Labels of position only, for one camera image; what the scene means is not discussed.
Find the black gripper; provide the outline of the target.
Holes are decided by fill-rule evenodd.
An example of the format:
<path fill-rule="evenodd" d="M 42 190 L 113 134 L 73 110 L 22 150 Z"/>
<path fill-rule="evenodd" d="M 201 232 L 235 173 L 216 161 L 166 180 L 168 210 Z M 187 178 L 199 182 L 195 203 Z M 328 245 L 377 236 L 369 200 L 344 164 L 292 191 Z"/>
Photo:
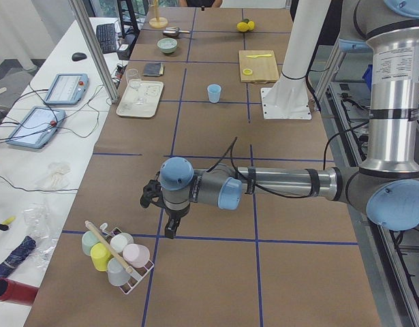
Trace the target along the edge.
<path fill-rule="evenodd" d="M 188 212 L 188 206 L 181 210 L 166 209 L 168 215 L 168 222 L 164 228 L 164 236 L 166 238 L 176 238 L 176 232 L 180 226 L 181 219 L 186 216 Z"/>

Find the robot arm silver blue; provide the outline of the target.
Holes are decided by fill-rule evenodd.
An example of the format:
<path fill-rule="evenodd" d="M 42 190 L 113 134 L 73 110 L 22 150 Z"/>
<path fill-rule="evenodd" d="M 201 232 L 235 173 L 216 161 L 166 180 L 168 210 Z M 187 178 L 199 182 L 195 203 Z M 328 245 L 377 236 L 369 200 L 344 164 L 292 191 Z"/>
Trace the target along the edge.
<path fill-rule="evenodd" d="M 343 202 L 373 223 L 402 232 L 419 225 L 419 164 L 414 159 L 419 119 L 419 1 L 346 1 L 340 43 L 373 51 L 366 159 L 356 168 L 321 170 L 238 168 L 215 163 L 198 170 L 182 157 L 159 171 L 159 201 L 174 238 L 192 203 L 238 207 L 243 193 L 282 198 L 324 197 Z"/>

